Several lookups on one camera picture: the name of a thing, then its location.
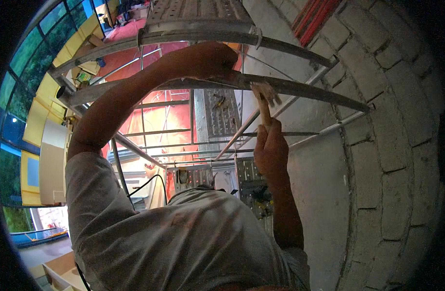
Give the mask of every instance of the fist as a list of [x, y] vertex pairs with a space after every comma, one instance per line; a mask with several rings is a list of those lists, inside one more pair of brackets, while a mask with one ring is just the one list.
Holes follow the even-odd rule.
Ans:
[[179, 77], [205, 80], [229, 76], [237, 58], [237, 53], [226, 44], [207, 41], [163, 55], [160, 61], [177, 70]]
[[258, 136], [254, 150], [255, 164], [268, 182], [287, 175], [289, 146], [282, 136], [281, 122], [271, 119], [269, 133], [263, 125], [258, 125]]

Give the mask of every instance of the hammer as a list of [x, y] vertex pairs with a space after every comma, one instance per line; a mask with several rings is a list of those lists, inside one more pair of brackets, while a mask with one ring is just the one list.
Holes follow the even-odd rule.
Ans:
[[269, 132], [271, 127], [271, 113], [269, 106], [274, 107], [275, 101], [280, 105], [282, 103], [281, 98], [279, 98], [278, 93], [276, 93], [268, 83], [251, 82], [250, 88], [258, 100], [261, 123], [266, 127], [266, 131]]

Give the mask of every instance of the open cardboard box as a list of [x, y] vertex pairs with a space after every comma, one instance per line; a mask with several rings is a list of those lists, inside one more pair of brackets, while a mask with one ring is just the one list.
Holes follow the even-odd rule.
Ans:
[[51, 287], [57, 291], [86, 291], [75, 266], [73, 251], [29, 270], [34, 278], [47, 275]]

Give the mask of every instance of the forearm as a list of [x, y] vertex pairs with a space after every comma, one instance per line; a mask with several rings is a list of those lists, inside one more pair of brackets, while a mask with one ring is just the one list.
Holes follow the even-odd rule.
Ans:
[[304, 248], [304, 234], [302, 222], [298, 215], [290, 180], [287, 172], [279, 175], [281, 178], [267, 181], [268, 188], [273, 195], [273, 232], [274, 239], [281, 248]]
[[71, 138], [68, 159], [83, 151], [100, 151], [148, 93], [179, 77], [178, 71], [157, 61], [107, 91], [80, 120]]

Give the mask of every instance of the person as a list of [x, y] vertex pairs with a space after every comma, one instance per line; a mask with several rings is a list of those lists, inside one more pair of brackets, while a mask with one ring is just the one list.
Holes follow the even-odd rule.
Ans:
[[273, 195], [274, 239], [238, 198], [193, 188], [138, 213], [100, 155], [150, 91], [177, 78], [231, 78], [237, 54], [204, 42], [163, 55], [124, 79], [75, 128], [66, 196], [75, 260], [92, 290], [309, 290], [302, 223], [281, 123], [258, 127], [255, 163]]

